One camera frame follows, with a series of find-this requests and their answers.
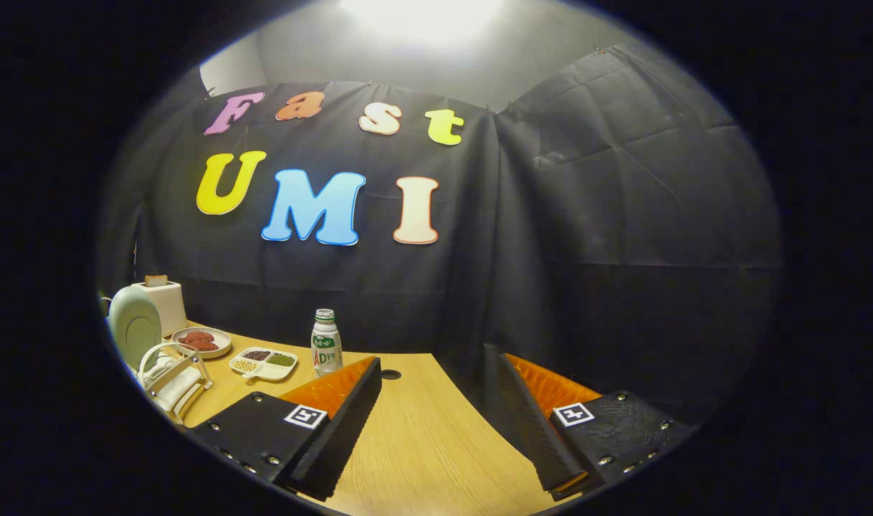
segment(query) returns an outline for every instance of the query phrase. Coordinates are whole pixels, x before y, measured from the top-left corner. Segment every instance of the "white wall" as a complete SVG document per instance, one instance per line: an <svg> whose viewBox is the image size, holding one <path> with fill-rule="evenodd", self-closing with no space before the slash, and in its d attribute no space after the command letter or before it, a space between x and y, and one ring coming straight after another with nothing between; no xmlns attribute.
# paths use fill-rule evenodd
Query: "white wall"
<svg viewBox="0 0 873 516"><path fill-rule="evenodd" d="M639 39L559 0L500 0L478 32L429 39L364 22L339 2L319 0L269 20L208 59L201 75L207 89L216 86L211 95L277 82L374 81L500 111L595 47Z"/></svg>
<svg viewBox="0 0 873 516"><path fill-rule="evenodd" d="M210 95L266 85L267 76L253 32L201 63L201 79Z"/></svg>

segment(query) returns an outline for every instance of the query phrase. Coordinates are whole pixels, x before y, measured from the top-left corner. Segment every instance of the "bottle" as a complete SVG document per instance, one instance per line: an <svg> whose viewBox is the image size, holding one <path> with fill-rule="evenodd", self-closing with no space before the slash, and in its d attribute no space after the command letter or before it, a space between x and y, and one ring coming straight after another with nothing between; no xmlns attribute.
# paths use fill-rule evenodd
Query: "bottle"
<svg viewBox="0 0 873 516"><path fill-rule="evenodd" d="M315 377L321 378L344 366L341 356L341 335L335 326L335 311L319 308L315 311L315 326L310 348L313 350Z"/></svg>

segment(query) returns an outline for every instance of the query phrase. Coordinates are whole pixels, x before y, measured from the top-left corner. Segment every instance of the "beans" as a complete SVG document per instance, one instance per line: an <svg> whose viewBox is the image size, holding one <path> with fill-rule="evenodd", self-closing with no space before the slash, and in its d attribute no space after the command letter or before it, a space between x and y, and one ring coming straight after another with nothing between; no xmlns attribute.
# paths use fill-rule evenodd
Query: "beans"
<svg viewBox="0 0 873 516"><path fill-rule="evenodd" d="M293 357L280 355L280 353L274 353L274 356L267 359L268 363L274 363L277 366L289 367L293 365Z"/></svg>
<svg viewBox="0 0 873 516"><path fill-rule="evenodd" d="M246 358L251 358L252 360L264 360L267 356L270 355L269 350L253 350L251 353L246 353L243 355Z"/></svg>
<svg viewBox="0 0 873 516"><path fill-rule="evenodd" d="M254 371L257 367L257 365L254 365L251 362L246 362L245 360L237 360L236 363L233 363L233 366L236 367L236 369L246 372Z"/></svg>

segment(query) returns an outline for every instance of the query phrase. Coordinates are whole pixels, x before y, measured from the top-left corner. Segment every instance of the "yellow letter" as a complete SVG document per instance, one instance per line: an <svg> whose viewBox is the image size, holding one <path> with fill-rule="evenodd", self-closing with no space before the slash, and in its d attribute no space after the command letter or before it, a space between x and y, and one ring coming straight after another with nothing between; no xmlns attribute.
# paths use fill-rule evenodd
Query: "yellow letter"
<svg viewBox="0 0 873 516"><path fill-rule="evenodd" d="M322 101L325 100L324 92L301 92L296 97L290 98L287 104L280 108L274 115L277 120L290 120L290 118L309 118L322 110Z"/></svg>
<svg viewBox="0 0 873 516"><path fill-rule="evenodd" d="M204 178L201 179L201 186L198 187L197 204L198 209L207 215L223 215L229 213L239 206L242 199L246 196L249 190L249 183L252 181L252 174L255 173L255 167L259 161L267 157L266 153L261 150L251 150L248 153L243 153L239 157L242 161L242 166L239 167L239 175L236 176L236 185L233 185L233 191L226 196L219 197L216 195L216 187L220 183L220 176L223 176L223 170L226 170L227 164L233 161L232 154L214 154L207 159L207 170L204 172Z"/></svg>
<svg viewBox="0 0 873 516"><path fill-rule="evenodd" d="M430 196L439 183L429 177L400 177L401 224L391 235L402 244L433 244L439 235L430 227Z"/></svg>
<svg viewBox="0 0 873 516"><path fill-rule="evenodd" d="M427 128L427 136L430 140L443 145L457 145L462 141L462 136L452 134L452 126L460 126L465 123L465 120L456 117L452 109L427 111L424 117L430 118L430 127Z"/></svg>
<svg viewBox="0 0 873 516"><path fill-rule="evenodd" d="M401 125L395 118L401 117L401 109L398 105L384 104L384 102L372 102L363 109L364 117L361 117L361 130L368 130L378 134L395 134Z"/></svg>

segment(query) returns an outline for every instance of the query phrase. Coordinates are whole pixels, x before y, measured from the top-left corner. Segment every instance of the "blue letter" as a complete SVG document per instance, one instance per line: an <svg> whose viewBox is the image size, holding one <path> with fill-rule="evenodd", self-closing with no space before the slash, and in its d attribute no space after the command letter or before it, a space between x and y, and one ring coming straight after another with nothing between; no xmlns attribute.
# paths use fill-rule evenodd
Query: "blue letter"
<svg viewBox="0 0 873 516"><path fill-rule="evenodd" d="M274 174L274 179L280 183L280 188L270 212L270 222L267 228L262 229L263 239L289 239L292 232L287 226L287 219L292 213L293 226L300 239L309 238L315 223L325 215L325 222L322 229L315 233L315 239L322 244L357 244L359 237L354 232L354 203L358 190L367 182L366 177L352 172L336 173L318 196L313 196L309 177L303 170L281 170Z"/></svg>

